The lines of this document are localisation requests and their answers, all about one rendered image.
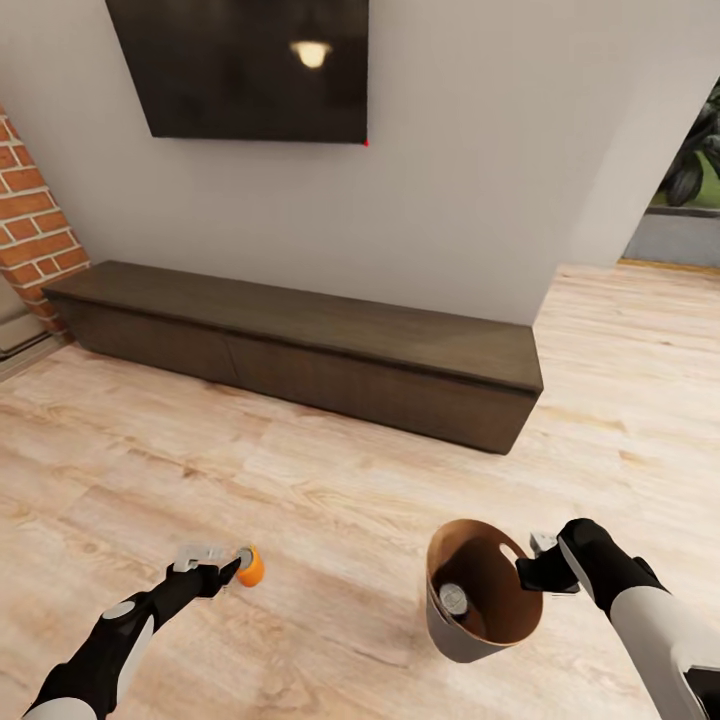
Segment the trash can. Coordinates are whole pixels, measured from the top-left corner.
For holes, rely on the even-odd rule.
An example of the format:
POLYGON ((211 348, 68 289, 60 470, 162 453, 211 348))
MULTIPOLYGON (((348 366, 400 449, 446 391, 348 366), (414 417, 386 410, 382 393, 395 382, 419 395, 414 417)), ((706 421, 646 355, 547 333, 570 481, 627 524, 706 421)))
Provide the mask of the trash can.
POLYGON ((426 618, 429 634, 446 658, 472 664, 530 638, 543 618, 544 592, 522 588, 516 564, 504 552, 530 559, 506 532, 475 519, 452 518, 431 537, 426 554, 426 618), (459 625, 437 599, 455 582, 465 589, 469 611, 459 625))

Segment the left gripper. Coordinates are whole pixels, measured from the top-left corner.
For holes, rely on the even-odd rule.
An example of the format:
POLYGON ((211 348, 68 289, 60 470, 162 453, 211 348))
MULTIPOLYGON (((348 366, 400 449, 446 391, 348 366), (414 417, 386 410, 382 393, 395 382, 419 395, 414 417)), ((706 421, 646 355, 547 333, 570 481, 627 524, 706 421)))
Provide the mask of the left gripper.
POLYGON ((172 563, 166 568, 166 579, 162 584, 168 584, 176 592, 176 600, 178 600, 176 612, 178 612, 196 597, 213 598, 222 585, 229 584, 240 564, 239 558, 222 569, 219 569, 218 565, 198 564, 196 569, 173 571, 172 563))

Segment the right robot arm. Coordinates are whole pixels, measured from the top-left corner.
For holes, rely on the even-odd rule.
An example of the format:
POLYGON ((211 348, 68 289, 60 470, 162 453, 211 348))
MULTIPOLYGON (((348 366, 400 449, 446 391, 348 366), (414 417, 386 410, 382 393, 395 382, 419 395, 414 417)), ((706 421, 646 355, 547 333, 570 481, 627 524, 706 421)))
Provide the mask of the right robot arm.
POLYGON ((662 720, 720 720, 720 635, 630 558, 598 523, 531 532, 535 559, 516 560, 526 591, 578 594, 613 624, 662 720))

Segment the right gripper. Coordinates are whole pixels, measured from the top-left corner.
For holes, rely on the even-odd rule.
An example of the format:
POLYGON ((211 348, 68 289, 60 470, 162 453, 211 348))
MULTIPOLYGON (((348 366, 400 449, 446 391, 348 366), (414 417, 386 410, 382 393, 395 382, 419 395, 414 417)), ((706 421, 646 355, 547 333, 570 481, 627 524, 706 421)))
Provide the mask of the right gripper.
POLYGON ((526 591, 553 592, 578 594, 581 592, 580 583, 566 582, 561 576, 554 572, 549 561, 549 551, 544 552, 536 559, 516 560, 516 568, 522 582, 522 588, 526 591))

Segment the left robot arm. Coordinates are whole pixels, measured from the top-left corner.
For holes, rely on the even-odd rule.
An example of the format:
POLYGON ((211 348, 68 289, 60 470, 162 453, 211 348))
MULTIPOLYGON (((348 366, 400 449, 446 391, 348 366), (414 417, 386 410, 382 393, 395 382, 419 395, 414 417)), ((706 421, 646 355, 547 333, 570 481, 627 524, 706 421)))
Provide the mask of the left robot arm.
POLYGON ((119 704, 151 637, 194 598, 213 598, 229 584, 241 559, 226 567, 222 546, 181 544, 166 579, 107 609, 68 663, 59 663, 20 720, 105 720, 119 704))

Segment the can of soda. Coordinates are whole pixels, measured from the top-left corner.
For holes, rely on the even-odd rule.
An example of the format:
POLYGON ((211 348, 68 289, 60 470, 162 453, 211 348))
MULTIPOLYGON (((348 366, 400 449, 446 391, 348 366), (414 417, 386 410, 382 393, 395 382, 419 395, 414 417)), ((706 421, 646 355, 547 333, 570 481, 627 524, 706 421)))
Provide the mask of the can of soda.
POLYGON ((259 554, 252 547, 243 547, 238 549, 232 559, 241 559, 241 564, 235 575, 238 580, 246 587, 254 587, 258 585, 264 578, 265 565, 259 554))
POLYGON ((463 625, 467 611, 469 611, 469 598, 465 589, 455 582, 446 582, 437 589, 437 599, 445 611, 459 625, 463 625))

